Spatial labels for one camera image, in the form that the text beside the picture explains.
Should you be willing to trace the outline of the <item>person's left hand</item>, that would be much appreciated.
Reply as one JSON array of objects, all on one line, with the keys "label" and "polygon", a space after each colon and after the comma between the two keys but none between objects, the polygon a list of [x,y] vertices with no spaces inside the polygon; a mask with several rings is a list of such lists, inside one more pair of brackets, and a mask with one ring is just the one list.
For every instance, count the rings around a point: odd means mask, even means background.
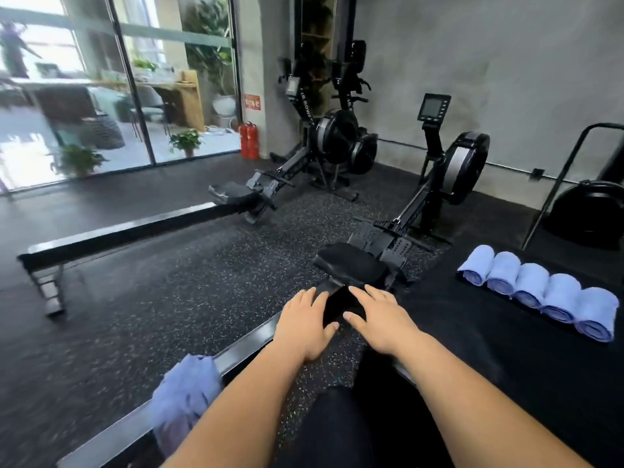
[{"label": "person's left hand", "polygon": [[318,341],[323,329],[323,314],[328,291],[317,293],[318,310],[309,310],[300,314],[300,291],[283,307],[273,341],[279,348],[294,354],[302,362],[312,362],[324,352],[328,344]]}]

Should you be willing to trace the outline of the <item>person's right hand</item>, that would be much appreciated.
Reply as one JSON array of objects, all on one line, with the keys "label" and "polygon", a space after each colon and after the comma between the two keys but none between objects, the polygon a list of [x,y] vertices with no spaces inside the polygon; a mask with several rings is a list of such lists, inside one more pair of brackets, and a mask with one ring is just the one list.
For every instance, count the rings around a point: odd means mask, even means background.
[{"label": "person's right hand", "polygon": [[[364,289],[349,286],[348,289],[364,307]],[[377,352],[393,356],[400,361],[413,357],[417,350],[420,330],[393,295],[393,308],[364,308],[369,324],[366,342]]]}]

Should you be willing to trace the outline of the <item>black cloth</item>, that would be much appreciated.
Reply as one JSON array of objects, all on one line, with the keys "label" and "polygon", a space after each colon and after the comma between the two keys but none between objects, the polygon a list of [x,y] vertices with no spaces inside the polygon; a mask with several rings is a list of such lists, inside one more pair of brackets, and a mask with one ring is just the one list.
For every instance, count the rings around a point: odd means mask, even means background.
[{"label": "black cloth", "polygon": [[342,286],[331,293],[326,301],[323,314],[323,327],[332,322],[344,324],[344,313],[350,312],[366,321],[366,314],[361,303],[351,293],[347,286]]}]

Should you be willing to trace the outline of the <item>person's left forearm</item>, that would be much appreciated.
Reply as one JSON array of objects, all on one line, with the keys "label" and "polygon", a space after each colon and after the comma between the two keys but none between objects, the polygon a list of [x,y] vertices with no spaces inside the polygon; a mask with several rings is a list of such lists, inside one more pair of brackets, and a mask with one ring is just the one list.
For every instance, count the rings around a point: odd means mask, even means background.
[{"label": "person's left forearm", "polygon": [[302,347],[274,340],[225,387],[162,468],[267,468]]}]

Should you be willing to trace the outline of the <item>person's right forearm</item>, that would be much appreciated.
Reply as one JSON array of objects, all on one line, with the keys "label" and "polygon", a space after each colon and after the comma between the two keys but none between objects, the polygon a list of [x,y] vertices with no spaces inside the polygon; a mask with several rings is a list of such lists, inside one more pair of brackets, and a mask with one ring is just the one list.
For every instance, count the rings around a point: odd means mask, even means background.
[{"label": "person's right forearm", "polygon": [[416,383],[455,468],[593,468],[432,336],[411,330],[393,355]]}]

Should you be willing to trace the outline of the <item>black rowing machine seat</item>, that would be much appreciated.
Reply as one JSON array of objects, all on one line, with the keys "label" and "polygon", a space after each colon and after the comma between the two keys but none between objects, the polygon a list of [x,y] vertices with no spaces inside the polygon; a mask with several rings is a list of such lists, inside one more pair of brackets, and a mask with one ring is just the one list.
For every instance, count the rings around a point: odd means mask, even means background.
[{"label": "black rowing machine seat", "polygon": [[348,243],[334,243],[318,251],[313,264],[336,281],[358,288],[382,287],[391,274],[388,265],[370,253]]},{"label": "black rowing machine seat", "polygon": [[209,192],[221,202],[234,206],[251,206],[259,200],[257,190],[229,181],[221,185],[210,185]]}]

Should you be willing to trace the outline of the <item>rolled blue towel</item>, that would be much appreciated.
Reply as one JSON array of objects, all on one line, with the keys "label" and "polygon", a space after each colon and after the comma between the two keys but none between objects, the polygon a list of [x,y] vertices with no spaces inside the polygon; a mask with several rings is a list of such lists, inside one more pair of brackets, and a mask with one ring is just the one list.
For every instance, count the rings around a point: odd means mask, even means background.
[{"label": "rolled blue towel", "polygon": [[619,299],[611,291],[597,287],[582,289],[575,308],[574,327],[600,343],[611,343],[619,306]]},{"label": "rolled blue towel", "polygon": [[487,288],[510,297],[514,293],[521,266],[520,259],[514,253],[510,251],[497,253],[487,275]]},{"label": "rolled blue towel", "polygon": [[549,280],[550,273],[541,265],[536,263],[522,264],[511,298],[526,307],[539,309],[542,306]]},{"label": "rolled blue towel", "polygon": [[494,258],[494,249],[487,244],[481,244],[458,267],[457,273],[472,285],[481,287],[492,269]]},{"label": "rolled blue towel", "polygon": [[581,291],[581,283],[575,277],[565,273],[550,275],[540,313],[558,322],[574,323]]}]

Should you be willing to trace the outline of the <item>black folded rowing machine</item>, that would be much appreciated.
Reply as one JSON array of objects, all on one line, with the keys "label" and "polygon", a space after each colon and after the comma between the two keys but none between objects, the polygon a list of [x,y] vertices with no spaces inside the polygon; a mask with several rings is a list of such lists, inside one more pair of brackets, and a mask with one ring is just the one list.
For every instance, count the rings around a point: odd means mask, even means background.
[{"label": "black folded rowing machine", "polygon": [[[331,66],[331,82],[335,93],[332,99],[339,100],[343,110],[354,113],[354,103],[369,100],[362,97],[363,86],[369,91],[370,84],[359,75],[364,69],[367,45],[364,40],[351,40],[345,48],[345,60],[334,60]],[[363,175],[370,171],[375,163],[378,151],[378,135],[369,133],[363,126],[357,127],[357,139],[351,147],[351,156],[348,160],[349,171],[356,175]]]}]

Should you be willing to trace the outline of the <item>black rowing machine square monitor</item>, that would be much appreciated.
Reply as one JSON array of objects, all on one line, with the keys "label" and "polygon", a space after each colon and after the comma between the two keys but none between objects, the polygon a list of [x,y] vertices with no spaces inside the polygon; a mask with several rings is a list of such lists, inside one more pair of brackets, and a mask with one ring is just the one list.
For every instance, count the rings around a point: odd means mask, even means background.
[{"label": "black rowing machine square monitor", "polygon": [[[489,137],[478,132],[461,133],[451,146],[442,150],[439,135],[451,97],[426,93],[417,120],[422,123],[427,144],[424,171],[432,164],[428,174],[421,177],[417,192],[397,218],[390,221],[363,220],[363,225],[346,243],[373,255],[388,265],[391,274],[382,290],[390,290],[399,281],[408,282],[404,274],[407,254],[413,244],[424,248],[424,243],[411,238],[409,230],[420,218],[422,233],[428,234],[439,215],[442,201],[462,203],[472,191],[487,160]],[[320,292],[336,292],[347,286],[326,274],[319,283]],[[225,350],[213,356],[222,377],[234,376],[269,345],[275,335],[280,312],[254,330],[238,339]],[[147,411],[149,401],[122,417],[115,424],[87,441],[72,453],[61,458],[56,468],[132,468],[139,459],[160,455],[164,458],[153,436]]]}]

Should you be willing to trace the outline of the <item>small potted plant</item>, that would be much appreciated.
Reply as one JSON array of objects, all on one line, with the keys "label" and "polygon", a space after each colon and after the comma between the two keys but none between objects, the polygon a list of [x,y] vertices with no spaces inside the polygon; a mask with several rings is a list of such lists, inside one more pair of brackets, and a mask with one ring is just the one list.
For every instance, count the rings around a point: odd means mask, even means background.
[{"label": "small potted plant", "polygon": [[195,151],[203,144],[201,134],[196,129],[188,129],[180,133],[172,134],[169,138],[169,146],[173,150],[180,150],[186,159],[193,159]]}]

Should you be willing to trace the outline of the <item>wooden desk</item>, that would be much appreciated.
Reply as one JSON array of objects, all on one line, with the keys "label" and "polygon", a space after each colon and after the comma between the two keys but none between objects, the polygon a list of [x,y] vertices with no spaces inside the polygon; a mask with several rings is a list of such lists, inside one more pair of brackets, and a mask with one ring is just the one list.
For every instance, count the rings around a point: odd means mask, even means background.
[{"label": "wooden desk", "polygon": [[[174,72],[138,69],[134,72],[136,86],[149,85],[160,94],[167,107],[170,125],[193,128],[203,133],[199,81],[195,70]],[[130,124],[138,133],[138,110],[129,82],[119,72],[104,70],[102,78],[92,80],[87,87],[97,111],[106,113],[118,122]]]}]

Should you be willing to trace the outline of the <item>woven grey stool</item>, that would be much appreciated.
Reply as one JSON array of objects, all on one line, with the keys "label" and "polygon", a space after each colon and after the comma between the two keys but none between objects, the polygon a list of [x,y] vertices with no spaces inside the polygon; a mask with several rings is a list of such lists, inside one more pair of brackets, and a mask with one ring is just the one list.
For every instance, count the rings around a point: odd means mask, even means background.
[{"label": "woven grey stool", "polygon": [[106,113],[81,118],[78,135],[83,147],[96,150],[116,150],[126,146],[117,122]]}]

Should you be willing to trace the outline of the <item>grey wall conduit pipe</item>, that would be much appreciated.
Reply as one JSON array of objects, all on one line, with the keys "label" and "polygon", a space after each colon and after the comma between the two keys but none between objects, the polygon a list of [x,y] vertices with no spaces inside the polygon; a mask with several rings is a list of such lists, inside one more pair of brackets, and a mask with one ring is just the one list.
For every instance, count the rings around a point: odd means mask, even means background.
[{"label": "grey wall conduit pipe", "polygon": [[[385,138],[379,138],[379,141],[382,141],[382,142],[385,142],[385,143],[389,143],[389,144],[392,144],[392,145],[401,146],[401,147],[417,149],[417,150],[420,150],[420,151],[423,151],[423,152],[427,153],[427,147],[422,147],[422,146],[418,146],[418,145],[410,144],[410,143],[405,143],[405,142],[401,142],[401,141],[389,140],[389,139],[385,139]],[[528,170],[523,170],[523,169],[515,168],[515,167],[512,167],[512,166],[507,166],[507,165],[504,165],[504,164],[498,164],[498,163],[494,163],[494,162],[490,162],[490,161],[487,161],[486,164],[489,165],[489,166],[498,168],[498,169],[502,169],[502,170],[506,170],[506,171],[510,171],[510,172],[516,172],[516,173],[524,174],[524,175],[527,175],[527,176],[531,172],[531,171],[528,171]],[[547,175],[547,174],[544,174],[542,179],[553,180],[553,181],[557,180],[556,177],[554,177],[552,175]]]}]

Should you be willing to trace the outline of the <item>black rowing machine long rail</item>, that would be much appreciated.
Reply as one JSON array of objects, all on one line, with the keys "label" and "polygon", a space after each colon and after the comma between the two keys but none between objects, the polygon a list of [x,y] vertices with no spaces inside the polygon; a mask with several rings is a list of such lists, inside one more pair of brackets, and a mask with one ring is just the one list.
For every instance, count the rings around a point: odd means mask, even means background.
[{"label": "black rowing machine long rail", "polygon": [[18,260],[44,300],[45,317],[52,319],[66,311],[60,279],[67,263],[228,215],[243,213],[255,224],[268,209],[276,210],[278,191],[294,187],[292,180],[300,172],[312,172],[310,183],[332,193],[338,185],[348,187],[350,182],[341,173],[350,172],[348,160],[358,126],[354,113],[342,108],[313,118],[291,157],[276,170],[255,170],[244,184],[260,196],[251,206],[227,205],[211,194],[213,202],[30,246]]}]

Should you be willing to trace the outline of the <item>black window frame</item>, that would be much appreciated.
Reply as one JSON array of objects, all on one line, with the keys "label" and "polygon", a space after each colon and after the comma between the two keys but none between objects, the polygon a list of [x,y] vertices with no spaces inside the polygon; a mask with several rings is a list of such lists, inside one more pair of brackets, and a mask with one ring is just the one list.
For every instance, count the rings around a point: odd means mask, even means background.
[{"label": "black window frame", "polygon": [[193,159],[172,150],[160,123],[138,110],[138,133],[117,122],[126,146],[93,149],[109,161],[92,175],[240,152],[240,94],[235,15],[232,39],[182,30],[178,0],[0,0],[0,196],[66,178],[50,169],[52,154],[82,146],[81,118],[97,113],[87,87],[104,70],[123,75],[138,106],[134,72],[191,70],[185,44],[227,46],[235,53],[237,115],[206,125]]}]

